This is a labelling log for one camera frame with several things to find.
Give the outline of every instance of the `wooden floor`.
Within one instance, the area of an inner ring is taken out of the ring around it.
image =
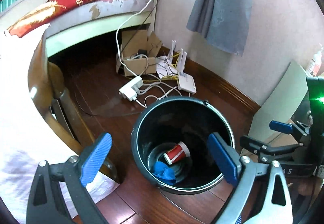
[[[109,158],[116,165],[122,184],[97,204],[110,224],[198,224],[210,223],[215,218],[232,190],[226,181],[201,194],[181,196],[160,192],[137,169],[131,152],[131,131],[143,108],[118,94],[119,88],[129,80],[116,74],[113,36],[107,34],[87,40],[50,61],[64,72],[71,97],[83,109],[80,112],[94,135],[104,131],[112,135]],[[208,100],[226,117],[239,146],[238,139],[248,132],[252,117],[229,104],[226,97],[211,92],[199,80],[195,82],[194,96]],[[151,93],[161,96],[159,90],[152,89]],[[243,219],[250,204],[247,203],[242,213]]]

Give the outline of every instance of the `blue glove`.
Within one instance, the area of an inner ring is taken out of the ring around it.
[[[173,185],[176,183],[176,176],[174,170],[169,168],[163,162],[156,162],[153,167],[153,175],[161,180],[163,183]]]

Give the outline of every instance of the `white bedsheet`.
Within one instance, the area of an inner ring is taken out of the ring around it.
[[[48,26],[43,25],[23,38],[0,33],[0,197],[21,224],[26,222],[30,186],[38,163],[62,163],[75,155],[46,124],[28,90],[30,60]],[[97,203],[117,186],[98,173],[86,188]],[[66,185],[61,183],[61,188],[74,217],[77,212]]]

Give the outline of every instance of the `gray curtain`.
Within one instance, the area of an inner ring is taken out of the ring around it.
[[[252,0],[196,0],[187,29],[225,52],[243,55]]]

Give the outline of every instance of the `power strip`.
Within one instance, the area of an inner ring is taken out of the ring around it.
[[[129,101],[136,100],[137,94],[139,94],[139,88],[143,86],[143,79],[140,76],[136,76],[126,85],[119,89],[119,95],[122,95]]]

